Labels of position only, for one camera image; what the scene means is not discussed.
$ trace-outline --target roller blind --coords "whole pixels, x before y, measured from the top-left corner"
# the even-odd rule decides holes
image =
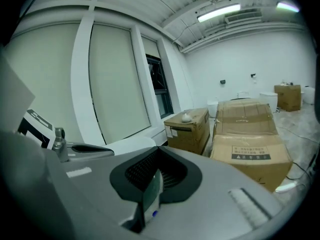
[[[70,142],[83,142],[73,108],[71,57],[79,24],[38,28],[15,37],[5,47],[12,69],[35,95],[30,108]]]
[[[142,37],[145,54],[160,58],[157,43]]]
[[[93,25],[89,75],[99,126],[109,144],[150,126],[130,32]]]

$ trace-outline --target fluorescent light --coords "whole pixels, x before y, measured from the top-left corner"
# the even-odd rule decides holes
[[[206,20],[209,20],[213,17],[217,17],[219,15],[228,14],[232,12],[239,11],[241,8],[240,4],[234,4],[234,5],[228,5],[226,7],[222,7],[213,11],[210,11],[204,15],[201,15],[198,17],[199,22],[204,22]]]
[[[289,11],[293,11],[295,13],[298,13],[299,12],[299,9],[293,5],[290,5],[290,4],[287,4],[287,3],[284,3],[284,2],[278,2],[278,4],[276,5],[277,8],[281,8],[281,9],[286,9],[286,10],[289,10]]]

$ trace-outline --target white ceiling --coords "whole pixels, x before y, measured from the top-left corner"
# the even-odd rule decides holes
[[[211,38],[206,36],[206,30],[225,24],[224,15],[202,23],[197,20],[199,15],[236,3],[241,4],[242,10],[261,10],[263,23],[283,23],[281,26],[282,28],[286,26],[284,29],[291,27],[289,23],[303,25],[299,13],[276,9],[277,2],[285,0],[36,0],[30,11],[35,10],[37,6],[39,8],[45,7],[43,5],[58,6],[59,2],[61,5],[72,6],[89,5],[90,1],[94,2],[96,7],[112,8],[112,10],[134,15],[158,30],[169,33],[168,36],[171,39],[179,37],[177,43],[185,51],[190,45],[195,46]]]

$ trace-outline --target warning label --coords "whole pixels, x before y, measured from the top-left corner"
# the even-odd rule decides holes
[[[266,146],[244,147],[232,146],[232,159],[238,160],[270,160],[270,154]]]

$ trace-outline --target brown cardboard box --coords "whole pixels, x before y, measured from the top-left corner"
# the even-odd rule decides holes
[[[216,135],[210,157],[234,166],[270,192],[293,163],[278,135]]]
[[[268,104],[246,98],[219,102],[213,136],[278,134]]]
[[[275,85],[274,92],[278,94],[279,108],[285,111],[297,111],[301,108],[300,85]]]
[[[191,122],[182,122],[187,113]],[[164,121],[168,146],[201,155],[210,136],[207,108],[186,110]]]
[[[236,167],[271,192],[292,166],[268,104],[253,98],[219,103],[210,157]]]

